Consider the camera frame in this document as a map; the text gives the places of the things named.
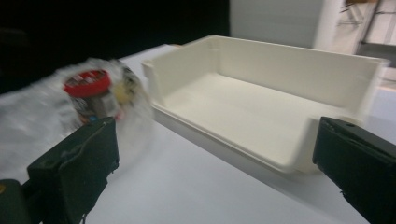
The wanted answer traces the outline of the white plastic bin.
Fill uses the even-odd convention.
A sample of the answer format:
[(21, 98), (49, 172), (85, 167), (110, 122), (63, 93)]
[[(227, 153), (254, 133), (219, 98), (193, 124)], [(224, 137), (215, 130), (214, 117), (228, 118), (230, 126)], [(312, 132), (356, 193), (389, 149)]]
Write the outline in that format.
[(281, 173), (313, 173), (323, 117), (366, 122), (389, 61), (212, 35), (143, 61), (153, 107)]

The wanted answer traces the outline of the yellow item inside bag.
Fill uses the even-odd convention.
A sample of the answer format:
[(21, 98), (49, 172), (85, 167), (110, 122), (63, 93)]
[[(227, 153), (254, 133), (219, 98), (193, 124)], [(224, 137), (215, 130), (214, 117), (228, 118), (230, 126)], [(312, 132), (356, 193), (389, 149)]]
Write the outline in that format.
[(121, 105), (127, 104), (132, 100), (132, 96), (129, 93), (129, 90), (125, 87), (123, 83), (119, 82), (115, 84), (112, 90), (114, 96)]

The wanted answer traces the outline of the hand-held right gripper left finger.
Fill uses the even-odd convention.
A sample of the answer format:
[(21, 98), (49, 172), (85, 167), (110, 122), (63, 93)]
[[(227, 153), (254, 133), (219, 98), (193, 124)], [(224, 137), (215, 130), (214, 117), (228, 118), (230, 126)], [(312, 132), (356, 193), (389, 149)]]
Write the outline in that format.
[(29, 182), (38, 191), (34, 221), (79, 224), (95, 207), (119, 162), (113, 118), (93, 121), (68, 135), (27, 168)]

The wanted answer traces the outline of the white partition panel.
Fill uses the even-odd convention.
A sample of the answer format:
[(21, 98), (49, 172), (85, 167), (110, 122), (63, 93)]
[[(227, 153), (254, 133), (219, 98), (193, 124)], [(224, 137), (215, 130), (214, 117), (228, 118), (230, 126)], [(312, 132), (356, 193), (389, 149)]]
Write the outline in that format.
[(344, 0), (230, 0), (231, 36), (329, 50)]

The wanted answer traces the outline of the red labelled tin can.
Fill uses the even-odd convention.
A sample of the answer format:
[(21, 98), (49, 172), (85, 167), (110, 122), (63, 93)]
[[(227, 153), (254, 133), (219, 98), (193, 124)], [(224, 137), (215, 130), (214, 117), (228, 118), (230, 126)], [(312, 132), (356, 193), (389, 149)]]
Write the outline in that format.
[(79, 72), (64, 82), (73, 107), (83, 123), (120, 115), (120, 105), (110, 90), (111, 79), (106, 70)]

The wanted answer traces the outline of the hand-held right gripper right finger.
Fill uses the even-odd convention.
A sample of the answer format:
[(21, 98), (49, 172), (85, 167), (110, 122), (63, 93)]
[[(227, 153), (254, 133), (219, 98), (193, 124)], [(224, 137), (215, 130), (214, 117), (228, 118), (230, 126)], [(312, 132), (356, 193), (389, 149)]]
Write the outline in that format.
[(355, 124), (323, 117), (313, 163), (370, 224), (396, 224), (396, 145)]

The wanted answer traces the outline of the clear plastic shopping bag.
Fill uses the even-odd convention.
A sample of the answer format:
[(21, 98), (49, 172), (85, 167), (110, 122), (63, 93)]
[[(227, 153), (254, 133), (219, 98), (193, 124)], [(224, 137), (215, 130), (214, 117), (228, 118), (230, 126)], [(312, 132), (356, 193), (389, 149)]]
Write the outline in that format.
[(28, 165), (82, 125), (63, 84), (69, 77), (93, 69), (109, 73), (112, 93), (113, 86), (121, 82), (132, 96), (130, 102), (120, 105), (120, 168), (116, 175), (138, 160), (149, 145), (153, 129), (153, 109), (141, 60), (89, 59), (58, 69), (19, 91), (0, 95), (0, 179), (25, 182)]

